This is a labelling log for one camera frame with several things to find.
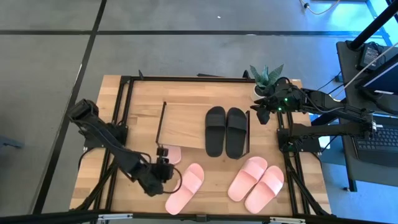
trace wooden plank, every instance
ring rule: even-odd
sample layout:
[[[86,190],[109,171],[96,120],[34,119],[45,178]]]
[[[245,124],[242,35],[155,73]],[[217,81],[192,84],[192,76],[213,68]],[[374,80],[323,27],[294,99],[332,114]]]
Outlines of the wooden plank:
[[[112,116],[120,76],[104,76],[97,105],[99,115],[106,121]],[[301,87],[301,81],[294,81]],[[146,152],[155,159],[155,137],[162,111],[163,101],[167,102],[160,143],[182,147],[182,160],[177,168],[183,172],[191,163],[199,163],[205,171],[205,181],[181,213],[206,213],[220,215],[250,215],[244,201],[234,202],[227,196],[227,189],[244,161],[252,156],[267,159],[269,166],[279,166],[284,172],[284,160],[279,152],[276,129],[278,122],[272,114],[267,125],[260,125],[256,114],[251,111],[251,152],[240,160],[233,160],[225,152],[220,157],[208,157],[205,152],[205,114],[213,106],[222,106],[226,111],[231,107],[249,110],[252,83],[204,83],[204,82],[145,82],[135,81],[127,124],[129,133],[127,147]],[[310,125],[307,114],[294,113],[295,123]],[[319,161],[309,153],[301,152],[305,183],[321,206],[330,212],[322,169]],[[83,160],[76,180],[75,192],[70,207],[78,206],[98,181],[103,150],[89,153]],[[172,190],[178,175],[165,184],[165,190]],[[164,205],[169,195],[149,197],[138,183],[130,182],[119,172],[113,197],[113,211],[167,213]],[[302,211],[298,188],[296,197]],[[289,191],[285,184],[273,199],[257,215],[291,215]]]

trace black desk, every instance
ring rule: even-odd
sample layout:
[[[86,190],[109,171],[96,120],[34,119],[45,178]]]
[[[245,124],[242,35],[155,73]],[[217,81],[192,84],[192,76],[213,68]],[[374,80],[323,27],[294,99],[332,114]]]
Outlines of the black desk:
[[[359,52],[355,52],[347,48],[346,42],[338,42],[337,54],[340,61],[341,74],[343,76],[343,81],[348,83],[359,71],[355,68],[358,63]],[[398,54],[398,48],[390,50],[386,56],[386,60],[389,60],[395,54]],[[345,89],[346,102],[357,108],[367,108],[369,110],[377,111],[376,113],[387,114],[376,107],[374,103],[366,101],[358,91],[355,89],[355,83],[353,82],[348,88]],[[388,107],[398,110],[398,96],[383,96],[379,100],[382,104],[388,105]],[[329,123],[334,120],[335,117],[322,115],[319,117],[313,125],[320,125]],[[347,121],[340,119],[340,123],[345,123]],[[355,180],[361,180],[365,182],[372,182],[377,184],[393,185],[398,187],[398,168],[379,166],[375,164],[370,164],[367,162],[362,162],[356,158],[356,153],[354,150],[354,143],[349,136],[343,137],[343,147],[346,159],[346,169],[349,179],[349,189],[350,191],[356,191]]]

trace plant pot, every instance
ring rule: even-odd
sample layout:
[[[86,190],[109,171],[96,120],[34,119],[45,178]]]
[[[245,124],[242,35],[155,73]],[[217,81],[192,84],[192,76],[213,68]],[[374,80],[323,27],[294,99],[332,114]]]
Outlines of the plant pot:
[[[261,93],[259,93],[258,88],[256,88],[256,87],[257,87],[257,85],[254,85],[253,91],[251,92],[252,101],[260,100],[261,98],[264,97],[261,95]]]

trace black slipper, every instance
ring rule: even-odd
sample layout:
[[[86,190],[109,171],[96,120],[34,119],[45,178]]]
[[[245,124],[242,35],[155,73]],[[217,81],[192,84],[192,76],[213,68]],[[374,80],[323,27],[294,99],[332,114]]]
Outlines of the black slipper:
[[[218,157],[223,153],[224,148],[224,108],[215,106],[207,111],[205,125],[206,152],[210,157]]]
[[[229,109],[226,115],[226,155],[239,159],[243,155],[244,140],[248,128],[246,115],[238,108]]]

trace pink slipper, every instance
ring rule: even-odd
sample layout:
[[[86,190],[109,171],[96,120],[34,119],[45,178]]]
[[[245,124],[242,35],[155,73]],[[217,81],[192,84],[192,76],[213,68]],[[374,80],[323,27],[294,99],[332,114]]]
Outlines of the pink slipper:
[[[228,196],[235,202],[241,201],[250,189],[259,182],[268,163],[261,157],[248,159],[236,175],[228,189]]]
[[[169,146],[163,145],[164,148],[169,150],[167,157],[169,159],[169,163],[178,164],[181,161],[181,147],[180,146]]]
[[[205,179],[203,168],[199,164],[191,164],[182,175],[182,185],[180,190],[171,194],[166,201],[166,211],[172,215],[176,215],[184,208],[184,206],[191,200],[193,195],[199,190]]]
[[[271,166],[253,188],[244,206],[253,214],[259,213],[281,190],[284,173],[277,166]]]

